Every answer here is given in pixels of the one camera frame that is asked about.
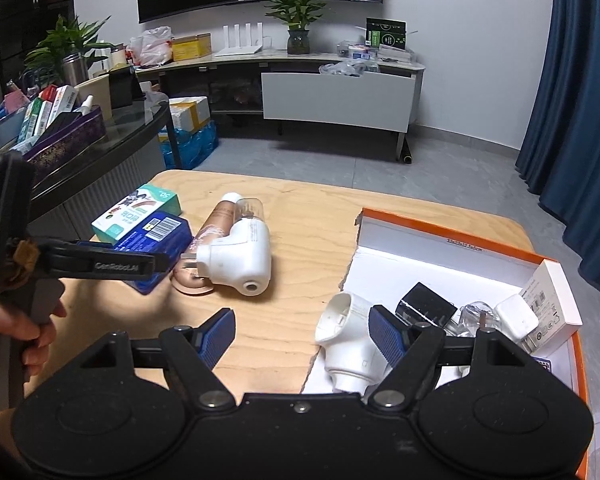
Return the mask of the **person left hand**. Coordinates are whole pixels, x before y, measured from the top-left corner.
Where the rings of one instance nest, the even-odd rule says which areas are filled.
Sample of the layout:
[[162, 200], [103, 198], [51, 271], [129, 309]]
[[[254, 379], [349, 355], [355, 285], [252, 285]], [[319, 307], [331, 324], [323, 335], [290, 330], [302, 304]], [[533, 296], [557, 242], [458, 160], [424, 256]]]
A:
[[52, 320], [36, 324], [22, 311], [0, 304], [0, 335], [6, 335], [21, 341], [30, 341], [23, 351], [24, 381], [41, 373], [50, 357], [50, 345], [57, 337]]

